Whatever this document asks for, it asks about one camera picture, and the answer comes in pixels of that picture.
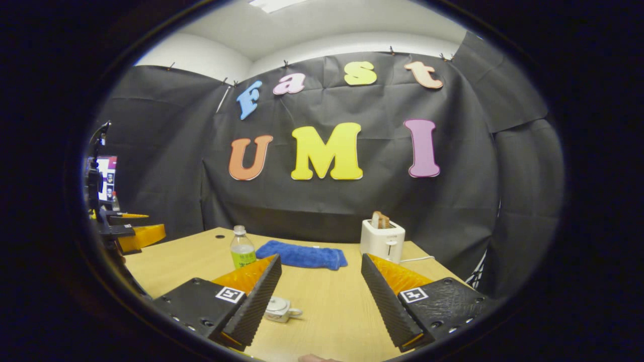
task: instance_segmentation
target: foam letter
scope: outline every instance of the foam letter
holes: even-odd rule
[[[260,98],[260,92],[257,90],[259,87],[261,87],[261,81],[256,81],[237,97],[237,101],[240,103],[242,110],[240,119],[246,118],[246,116],[257,108],[257,104],[253,103],[253,101]]]
[[[409,167],[411,177],[434,177],[440,168],[434,162],[434,146],[431,131],[436,128],[434,122],[426,119],[410,119],[404,126],[412,133],[413,165]]]
[[[434,72],[434,68],[431,66],[425,66],[422,62],[411,62],[405,64],[405,69],[411,70],[413,77],[416,78],[416,81],[421,84],[421,86],[427,88],[440,88],[442,87],[442,82],[431,77],[430,73]]]
[[[345,66],[345,81],[351,86],[371,84],[378,78],[373,68],[369,62],[351,62]]]
[[[336,164],[331,170],[331,177],[336,180],[358,180],[363,172],[358,167],[357,137],[360,125],[347,122],[338,124],[331,133],[327,144],[322,141],[316,129],[310,126],[293,130],[293,137],[298,142],[295,170],[290,173],[294,180],[310,180],[313,172],[308,168],[311,159],[313,168],[319,178],[327,174],[331,161]]]
[[[304,89],[304,78],[302,73],[289,74],[279,80],[279,84],[273,88],[273,94],[280,95],[286,92],[295,94]]]
[[[242,166],[243,154],[246,152],[246,146],[251,144],[249,138],[240,138],[234,140],[231,144],[231,162],[228,165],[228,172],[235,180],[252,180],[256,178],[261,170],[264,168],[264,161],[266,160],[266,149],[269,143],[273,140],[273,136],[259,136],[255,138],[257,150],[255,151],[255,161],[249,168]]]

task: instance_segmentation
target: plastic bottle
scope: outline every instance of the plastic bottle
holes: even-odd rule
[[[248,236],[246,236],[246,228],[242,225],[234,227],[233,232],[235,237],[231,242],[232,262],[235,269],[239,269],[244,265],[255,262],[255,246],[253,246]]]
[[[120,211],[120,206],[118,204],[117,192],[112,192],[112,211]]]

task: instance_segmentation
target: yellow letter m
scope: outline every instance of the yellow letter m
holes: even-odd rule
[[[338,124],[325,144],[316,129],[310,126],[293,130],[293,137],[297,140],[297,153],[295,170],[290,173],[294,180],[310,180],[313,172],[308,168],[311,160],[313,168],[319,178],[327,175],[331,161],[335,158],[336,164],[331,170],[331,177],[336,180],[357,180],[362,178],[363,172],[358,167],[357,137],[360,125],[347,122]]]

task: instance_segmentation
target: black backdrop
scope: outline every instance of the black backdrop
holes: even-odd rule
[[[347,85],[343,68],[352,61],[371,62],[376,82]],[[412,61],[433,66],[443,87],[416,82],[403,67]],[[290,73],[307,76],[305,89],[274,95],[272,88]],[[240,120],[237,96],[257,80],[263,83],[258,107]],[[118,155],[122,207],[164,223],[166,240],[242,224],[275,237],[356,242],[361,220],[380,210],[461,278],[488,250],[481,289],[500,295],[525,280],[556,226],[563,165],[546,118],[543,100],[521,71],[469,33],[452,61],[351,53],[268,71],[235,88],[188,71],[137,66],[109,97],[98,122],[113,123],[103,153]],[[438,176],[408,174],[408,119],[436,124]],[[314,126],[326,142],[342,122],[361,125],[362,179],[291,179],[291,132]],[[231,142],[260,135],[274,137],[263,171],[250,181],[233,179]],[[251,142],[245,167],[255,149]]]

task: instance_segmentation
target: computer screen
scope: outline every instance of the computer screen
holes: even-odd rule
[[[90,166],[90,160],[88,159],[87,167]],[[97,162],[99,163],[99,172],[103,175],[103,188],[99,190],[99,200],[111,202],[115,190],[117,157],[99,156]]]

